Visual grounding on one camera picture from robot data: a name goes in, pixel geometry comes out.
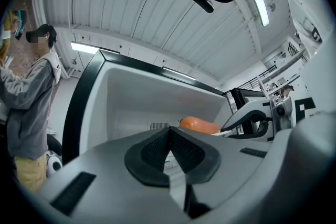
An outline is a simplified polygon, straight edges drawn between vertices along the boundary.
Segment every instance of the gray jacket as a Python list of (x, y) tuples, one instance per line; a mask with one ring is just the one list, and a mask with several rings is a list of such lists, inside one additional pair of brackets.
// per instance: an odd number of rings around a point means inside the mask
[(9, 108), (7, 143), (11, 156), (37, 159), (48, 150), (50, 97), (60, 74), (54, 52), (38, 59), (24, 78), (0, 67), (0, 99)]

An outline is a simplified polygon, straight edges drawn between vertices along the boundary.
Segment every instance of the tube light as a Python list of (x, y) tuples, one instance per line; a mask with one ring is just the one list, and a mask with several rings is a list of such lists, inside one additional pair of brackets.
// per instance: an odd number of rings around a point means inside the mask
[(188, 76), (188, 75), (186, 75), (186, 74), (183, 74), (183, 73), (181, 73), (181, 72), (175, 71), (175, 70), (173, 70), (173, 69), (170, 69), (170, 68), (167, 68), (167, 67), (162, 67), (162, 68), (165, 69), (165, 70), (168, 70), (168, 71), (170, 71), (170, 72), (173, 72), (173, 73), (179, 74), (179, 75), (181, 75), (181, 76), (184, 76), (184, 77), (186, 77), (186, 78), (189, 78), (189, 79), (192, 79), (192, 80), (196, 80), (196, 79), (193, 78), (193, 77), (190, 77), (190, 76)]
[(266, 26), (269, 24), (267, 9), (264, 0), (254, 0), (260, 14), (261, 24)]
[(83, 44), (83, 43), (78, 43), (78, 42), (71, 42), (71, 47), (73, 50), (77, 50), (77, 51), (83, 51), (83, 52), (87, 52), (89, 54), (96, 54), (97, 50), (105, 50), (105, 51), (109, 51), (113, 54), (120, 54), (120, 52), (118, 51), (114, 51), (114, 50), (107, 50), (107, 49), (103, 49), (103, 48), (99, 48), (93, 45), (88, 45), (88, 44)]

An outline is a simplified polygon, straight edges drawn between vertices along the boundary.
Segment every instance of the orange vegetable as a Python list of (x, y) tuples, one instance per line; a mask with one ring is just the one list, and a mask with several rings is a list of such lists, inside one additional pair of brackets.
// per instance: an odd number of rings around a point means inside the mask
[(180, 127), (206, 134), (219, 133), (219, 125), (195, 117), (186, 117), (180, 122)]

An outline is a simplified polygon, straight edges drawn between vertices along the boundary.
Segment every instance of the vent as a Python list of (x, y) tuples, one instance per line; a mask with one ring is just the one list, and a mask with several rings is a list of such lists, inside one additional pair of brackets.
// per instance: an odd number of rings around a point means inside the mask
[(152, 122), (150, 130), (170, 127), (168, 122)]

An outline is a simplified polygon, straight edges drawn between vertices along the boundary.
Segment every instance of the yellow pants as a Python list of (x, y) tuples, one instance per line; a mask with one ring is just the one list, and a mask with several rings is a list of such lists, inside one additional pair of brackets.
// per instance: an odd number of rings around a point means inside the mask
[(15, 157), (14, 161), (20, 184), (32, 192), (39, 191), (47, 179), (46, 154), (35, 160)]

